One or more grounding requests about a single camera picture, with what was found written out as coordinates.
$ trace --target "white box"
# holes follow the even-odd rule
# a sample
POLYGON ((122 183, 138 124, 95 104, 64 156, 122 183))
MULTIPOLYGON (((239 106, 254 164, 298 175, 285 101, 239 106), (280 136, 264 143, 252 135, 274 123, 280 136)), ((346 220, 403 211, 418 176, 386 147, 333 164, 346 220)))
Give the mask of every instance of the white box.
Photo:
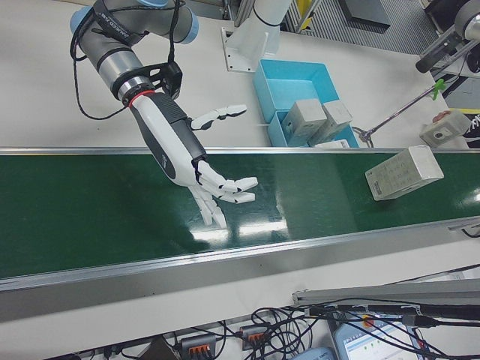
POLYGON ((341 100, 330 101, 323 104, 327 115, 325 124, 308 140, 310 146, 332 141, 353 118, 341 100))
POLYGON ((348 141, 346 141, 345 139, 340 139, 324 142, 323 144, 316 144, 315 147, 324 149, 349 149, 350 145, 348 145, 348 141))
POLYGON ((318 99, 296 101, 282 121, 288 146, 303 146, 325 123, 327 117, 318 99))
POLYGON ((420 137, 431 147, 442 145, 454 137, 467 132, 470 128, 470 119, 458 110, 453 110, 441 120, 426 126, 420 137))
POLYGON ((373 198, 397 199, 422 186, 443 179, 443 172, 426 145, 410 146, 365 172, 373 198))

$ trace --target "robotic arm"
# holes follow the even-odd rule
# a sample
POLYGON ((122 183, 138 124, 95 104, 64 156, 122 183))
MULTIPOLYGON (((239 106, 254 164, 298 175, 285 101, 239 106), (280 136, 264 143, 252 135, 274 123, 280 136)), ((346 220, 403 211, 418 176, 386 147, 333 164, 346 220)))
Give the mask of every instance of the robotic arm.
POLYGON ((454 25, 432 43, 421 55, 421 59, 415 64, 421 73, 428 72, 443 57, 455 51, 457 45, 462 41, 470 41, 448 64, 458 59, 464 53, 471 50, 480 41, 480 0, 470 0, 458 11, 454 25))
POLYGON ((173 0, 97 0, 93 7, 77 11, 70 27, 74 45, 85 53, 113 95, 130 108, 165 175, 190 190, 206 225, 215 221, 226 227, 212 196, 231 203, 254 201, 255 195, 245 191, 257 185, 257 178, 233 181, 216 173, 192 130, 206 130, 215 119, 240 115, 245 106, 229 106, 192 120, 173 100, 182 81, 173 52, 167 63, 144 67, 131 49, 149 32, 171 42, 191 42, 198 32, 195 15, 186 6, 175 9, 173 0), (160 87, 164 93, 155 92, 160 87))

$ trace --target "green conveyor belt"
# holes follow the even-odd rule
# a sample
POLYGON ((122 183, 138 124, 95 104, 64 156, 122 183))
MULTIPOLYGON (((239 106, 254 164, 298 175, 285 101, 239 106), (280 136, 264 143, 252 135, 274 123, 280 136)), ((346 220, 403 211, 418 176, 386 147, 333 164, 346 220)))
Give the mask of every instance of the green conveyor belt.
POLYGON ((364 172, 392 154, 215 154, 256 201, 203 225, 151 155, 0 156, 0 279, 480 215, 480 157, 436 154, 445 178, 375 202, 364 172))

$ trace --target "white mount bracket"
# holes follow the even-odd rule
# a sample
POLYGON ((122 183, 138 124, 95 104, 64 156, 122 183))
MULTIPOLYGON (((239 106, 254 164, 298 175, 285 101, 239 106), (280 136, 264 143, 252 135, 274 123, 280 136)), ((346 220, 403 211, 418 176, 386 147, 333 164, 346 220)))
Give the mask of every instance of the white mount bracket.
POLYGON ((222 28, 223 51, 228 71, 254 72, 266 54, 278 51, 280 23, 292 0, 256 0, 252 13, 229 36, 222 28))

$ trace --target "blue device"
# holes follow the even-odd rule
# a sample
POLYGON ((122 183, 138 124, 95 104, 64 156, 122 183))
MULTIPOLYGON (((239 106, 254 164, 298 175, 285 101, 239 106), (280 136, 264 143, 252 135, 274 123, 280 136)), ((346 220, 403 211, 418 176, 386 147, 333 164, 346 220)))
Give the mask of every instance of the blue device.
POLYGON ((316 349, 308 349, 298 354, 292 360, 336 360, 333 352, 327 347, 317 347, 316 349))
MULTIPOLYGON (((387 337, 381 331, 373 328, 362 325, 362 323, 357 323, 358 326, 364 326, 364 330, 385 338, 392 343, 395 343, 395 340, 387 337)), ((374 320, 374 325, 382 329, 385 333, 397 338, 404 343, 412 344, 416 349, 420 349, 420 346, 416 343, 415 338, 411 329, 401 325, 400 323, 395 323, 395 325, 406 330, 412 336, 409 336, 405 332, 395 328, 392 325, 389 325, 386 322, 380 320, 374 320)), ((354 328, 346 323, 342 324, 333 335, 335 347, 337 348, 337 354, 339 360, 422 360, 421 355, 416 355, 413 352, 408 352, 402 349, 399 349, 395 346, 388 345, 381 340, 376 339, 373 336, 370 336, 368 333, 365 333, 357 328, 354 328)))

